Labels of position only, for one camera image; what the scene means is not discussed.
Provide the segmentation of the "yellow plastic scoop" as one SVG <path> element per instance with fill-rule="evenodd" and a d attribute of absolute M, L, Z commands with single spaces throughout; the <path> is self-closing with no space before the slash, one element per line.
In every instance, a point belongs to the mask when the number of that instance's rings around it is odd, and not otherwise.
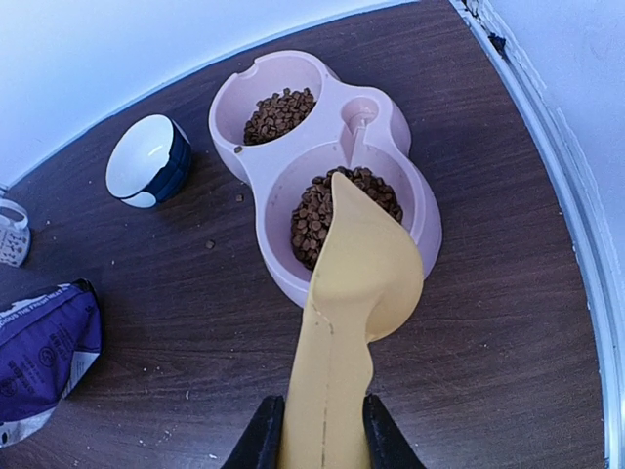
<path fill-rule="evenodd" d="M 422 258 L 408 231 L 340 173 L 332 198 L 288 387 L 280 468 L 369 467 L 368 345 L 397 331 L 423 290 Z"/>

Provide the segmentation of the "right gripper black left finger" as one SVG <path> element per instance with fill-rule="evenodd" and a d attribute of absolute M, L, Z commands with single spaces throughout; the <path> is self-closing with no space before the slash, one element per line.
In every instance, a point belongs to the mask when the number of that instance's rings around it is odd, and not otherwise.
<path fill-rule="evenodd" d="M 283 415 L 282 396 L 264 397 L 224 463 L 224 469 L 276 468 Z"/>

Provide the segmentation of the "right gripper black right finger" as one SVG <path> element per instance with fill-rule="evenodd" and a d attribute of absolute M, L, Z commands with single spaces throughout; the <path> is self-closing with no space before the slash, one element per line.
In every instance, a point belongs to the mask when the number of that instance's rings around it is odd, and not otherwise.
<path fill-rule="evenodd" d="M 425 469 L 377 395 L 364 399 L 363 425 L 372 468 Z"/>

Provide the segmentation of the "purple pet food bag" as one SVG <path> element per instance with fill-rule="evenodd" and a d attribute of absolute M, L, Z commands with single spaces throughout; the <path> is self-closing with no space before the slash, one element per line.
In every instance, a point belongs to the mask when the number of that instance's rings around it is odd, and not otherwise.
<path fill-rule="evenodd" d="M 1 447 L 39 431 L 103 351 L 101 310 L 86 279 L 1 309 Z"/>

